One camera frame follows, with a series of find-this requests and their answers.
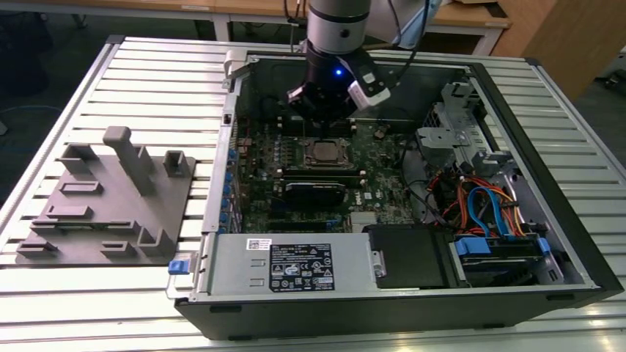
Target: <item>slotted metal surface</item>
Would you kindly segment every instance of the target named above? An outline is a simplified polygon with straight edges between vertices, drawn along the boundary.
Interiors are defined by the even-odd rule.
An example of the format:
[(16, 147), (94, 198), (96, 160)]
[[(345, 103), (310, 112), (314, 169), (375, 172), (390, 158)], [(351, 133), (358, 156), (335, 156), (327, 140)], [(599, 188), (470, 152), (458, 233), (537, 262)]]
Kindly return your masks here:
[[(100, 144), (110, 125), (134, 129), (132, 141), (151, 155), (183, 149), (195, 157), (192, 190), (186, 208), (180, 252), (199, 248), (202, 215), (211, 186), (212, 160), (226, 91), (222, 63), (230, 48), (287, 51), (282, 45), (208, 43), (127, 38), (103, 51), (79, 88), (51, 140), (43, 167), (34, 165), (18, 186), (15, 213), (0, 236), (0, 347), (3, 351), (122, 351), (174, 348), (299, 351), (531, 351), (557, 345), (569, 351), (622, 351), (626, 294), (583, 309), (563, 309), (509, 329), (429, 331), (299, 340), (215, 342), (178, 314), (171, 297), (186, 294), (190, 276), (171, 278), (166, 268), (15, 268), (16, 244), (28, 236), (64, 168), (54, 158), (68, 142)], [(382, 57), (406, 55), (381, 51)], [(625, 173), (606, 154), (583, 120), (546, 84), (541, 71), (521, 59), (423, 54), (431, 60), (481, 62), (511, 105), (522, 127), (581, 215), (582, 222), (626, 285)], [(495, 123), (489, 126), (501, 142)], [(98, 153), (112, 153), (96, 145)]]

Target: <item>blue clip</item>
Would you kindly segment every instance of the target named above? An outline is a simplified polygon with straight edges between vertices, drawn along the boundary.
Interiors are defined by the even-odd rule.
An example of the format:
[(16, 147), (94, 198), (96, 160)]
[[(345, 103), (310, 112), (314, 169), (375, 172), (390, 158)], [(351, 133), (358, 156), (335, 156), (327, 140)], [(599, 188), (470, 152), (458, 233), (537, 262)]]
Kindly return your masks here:
[(457, 253), (459, 256), (466, 254), (491, 254), (489, 248), (487, 239), (483, 237), (465, 237), (461, 238), (455, 243)]
[(550, 253), (550, 244), (545, 238), (539, 238), (537, 240), (537, 243), (539, 244), (539, 249), (543, 254)]
[(188, 260), (171, 260), (167, 272), (170, 275), (188, 275)]

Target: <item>desk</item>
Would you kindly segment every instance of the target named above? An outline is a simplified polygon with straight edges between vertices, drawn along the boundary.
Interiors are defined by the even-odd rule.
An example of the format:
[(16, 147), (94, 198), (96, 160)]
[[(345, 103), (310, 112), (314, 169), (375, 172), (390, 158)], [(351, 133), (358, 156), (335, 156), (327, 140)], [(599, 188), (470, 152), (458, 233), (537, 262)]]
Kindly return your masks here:
[[(295, 13), (295, 0), (288, 0)], [(218, 41), (232, 39), (231, 22), (286, 24), (282, 0), (22, 0), (0, 1), (0, 10), (59, 12), (147, 18), (212, 21)], [(441, 7), (429, 32), (481, 37), (474, 55), (490, 55), (507, 18), (494, 18), (481, 5), (451, 3)]]

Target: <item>wire bundle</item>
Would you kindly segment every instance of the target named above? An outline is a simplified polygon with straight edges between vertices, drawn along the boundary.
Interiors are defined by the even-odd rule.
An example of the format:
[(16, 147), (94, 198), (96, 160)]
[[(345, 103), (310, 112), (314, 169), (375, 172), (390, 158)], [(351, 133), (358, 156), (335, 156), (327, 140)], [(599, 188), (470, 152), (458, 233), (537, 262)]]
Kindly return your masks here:
[[(475, 184), (477, 188), (474, 188), (470, 193), (463, 188), (465, 183)], [(462, 229), (467, 228), (467, 224), (470, 219), (479, 227), (470, 228), (467, 233), (479, 233), (479, 234), (489, 234), (494, 236), (495, 234), (489, 231), (487, 226), (481, 221), (478, 216), (474, 213), (474, 197), (475, 194), (487, 194), (489, 198), (493, 203), (494, 209), (494, 217), (497, 221), (498, 232), (501, 235), (513, 235), (515, 237), (521, 237), (525, 235), (522, 231), (522, 226), (519, 224), (519, 207), (513, 205), (513, 210), (510, 208), (503, 208), (502, 204), (505, 202), (514, 203), (514, 199), (509, 196), (503, 189), (486, 180), (481, 179), (479, 177), (462, 177), (459, 181), (459, 185), (457, 186), (457, 201), (455, 203), (459, 204), (459, 212), (461, 212), (461, 224), (459, 227)]]

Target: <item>cpu socket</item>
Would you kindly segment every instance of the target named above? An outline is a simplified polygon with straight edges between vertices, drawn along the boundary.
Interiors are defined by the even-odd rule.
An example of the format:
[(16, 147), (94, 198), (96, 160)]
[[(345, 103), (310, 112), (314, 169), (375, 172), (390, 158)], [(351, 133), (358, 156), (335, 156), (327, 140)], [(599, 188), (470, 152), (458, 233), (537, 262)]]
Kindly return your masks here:
[(307, 139), (304, 142), (304, 165), (311, 169), (349, 169), (353, 164), (345, 139)]

